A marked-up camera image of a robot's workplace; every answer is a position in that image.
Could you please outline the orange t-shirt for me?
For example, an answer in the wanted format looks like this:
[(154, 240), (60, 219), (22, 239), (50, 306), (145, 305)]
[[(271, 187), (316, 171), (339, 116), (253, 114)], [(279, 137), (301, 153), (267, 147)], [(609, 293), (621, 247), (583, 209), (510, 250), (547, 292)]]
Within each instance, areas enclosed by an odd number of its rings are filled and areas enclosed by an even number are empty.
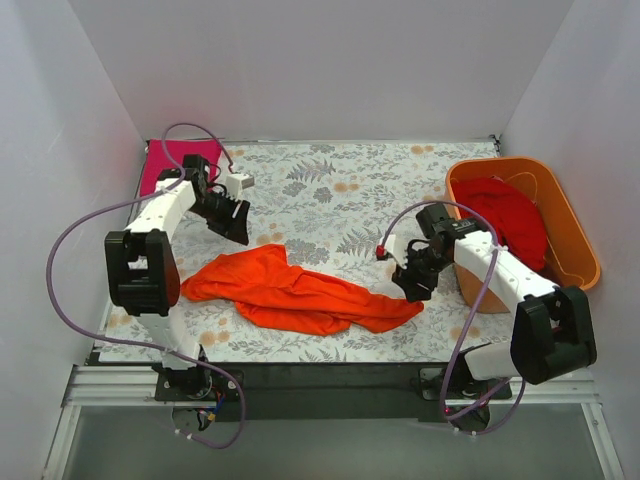
[(424, 310), (410, 303), (288, 263), (284, 246), (268, 244), (221, 254), (182, 282), (191, 302), (230, 300), (258, 327), (315, 336), (348, 330), (353, 324), (380, 334)]

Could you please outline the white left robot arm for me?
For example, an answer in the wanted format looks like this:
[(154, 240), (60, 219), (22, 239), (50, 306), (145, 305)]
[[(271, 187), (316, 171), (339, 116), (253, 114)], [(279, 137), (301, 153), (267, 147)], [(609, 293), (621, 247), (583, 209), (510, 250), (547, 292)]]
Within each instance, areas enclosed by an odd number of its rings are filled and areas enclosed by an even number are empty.
[(171, 388), (200, 399), (212, 388), (208, 369), (188, 362), (205, 362), (204, 349), (191, 335), (184, 318), (173, 308), (181, 293), (180, 274), (171, 239), (183, 216), (194, 213), (207, 228), (241, 245), (249, 244), (250, 202), (243, 192), (254, 185), (244, 173), (230, 173), (223, 183), (209, 179), (213, 165), (201, 155), (186, 155), (181, 168), (161, 171), (156, 196), (123, 231), (105, 238), (109, 292), (114, 305), (134, 317), (160, 347), (162, 373)]

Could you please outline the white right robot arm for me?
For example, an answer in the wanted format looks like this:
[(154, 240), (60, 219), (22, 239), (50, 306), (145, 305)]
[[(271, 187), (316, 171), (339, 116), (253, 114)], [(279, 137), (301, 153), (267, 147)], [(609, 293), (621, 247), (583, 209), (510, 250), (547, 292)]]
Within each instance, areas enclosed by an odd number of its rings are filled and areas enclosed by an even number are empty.
[(464, 341), (457, 340), (441, 375), (441, 394), (478, 383), (497, 390), (513, 377), (539, 385), (593, 365), (597, 347), (586, 293), (535, 273), (500, 244), (487, 219), (474, 210), (456, 219), (448, 205), (446, 201), (412, 205), (421, 238), (404, 242), (387, 230), (376, 248), (377, 259), (394, 260), (392, 280), (407, 301), (430, 300), (440, 273), (455, 265), (481, 281), (470, 319), (487, 293), (493, 293), (513, 318), (506, 342), (464, 349)]

